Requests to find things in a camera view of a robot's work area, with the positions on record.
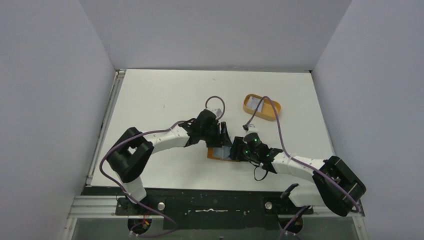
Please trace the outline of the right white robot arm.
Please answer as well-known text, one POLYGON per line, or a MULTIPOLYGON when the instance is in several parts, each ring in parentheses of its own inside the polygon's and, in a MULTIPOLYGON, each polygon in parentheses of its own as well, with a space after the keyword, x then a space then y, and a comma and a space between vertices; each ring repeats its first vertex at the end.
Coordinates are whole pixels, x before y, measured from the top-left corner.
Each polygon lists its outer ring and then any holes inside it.
POLYGON ((312 159, 288 155, 283 149, 269 147, 256 132, 236 136, 230 149, 232 160, 249 162, 266 173, 290 175, 307 181, 293 183, 283 191, 282 209, 289 214, 300 207, 327 207, 334 214, 345 217, 358 213, 359 200, 365 194, 364 183, 337 156, 312 159))

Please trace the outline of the yellow leather card holder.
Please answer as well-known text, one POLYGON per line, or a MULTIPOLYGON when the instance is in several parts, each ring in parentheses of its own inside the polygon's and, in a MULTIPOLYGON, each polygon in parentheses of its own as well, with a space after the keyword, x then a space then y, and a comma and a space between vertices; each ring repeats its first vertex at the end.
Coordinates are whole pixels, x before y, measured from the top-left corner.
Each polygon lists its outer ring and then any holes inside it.
POLYGON ((208 159, 217 160, 217 161, 225 161, 225 162, 239 162, 239 160, 231 159, 230 153, 231 153, 230 146, 207 148, 208 159))

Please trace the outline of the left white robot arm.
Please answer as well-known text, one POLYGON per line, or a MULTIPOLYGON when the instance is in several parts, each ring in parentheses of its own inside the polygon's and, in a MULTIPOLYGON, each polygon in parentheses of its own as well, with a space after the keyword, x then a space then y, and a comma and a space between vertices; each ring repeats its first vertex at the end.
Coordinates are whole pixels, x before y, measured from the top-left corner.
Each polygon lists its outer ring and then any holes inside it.
POLYGON ((220 122, 221 110, 204 109, 196 118, 180 120, 162 130, 141 132, 128 128, 105 154, 101 164, 108 163, 117 179, 100 172, 116 183, 129 199, 128 208, 136 215, 147 211, 147 192, 141 174, 151 155, 172 148, 185 148, 204 141, 208 148, 230 147, 226 123, 220 122))

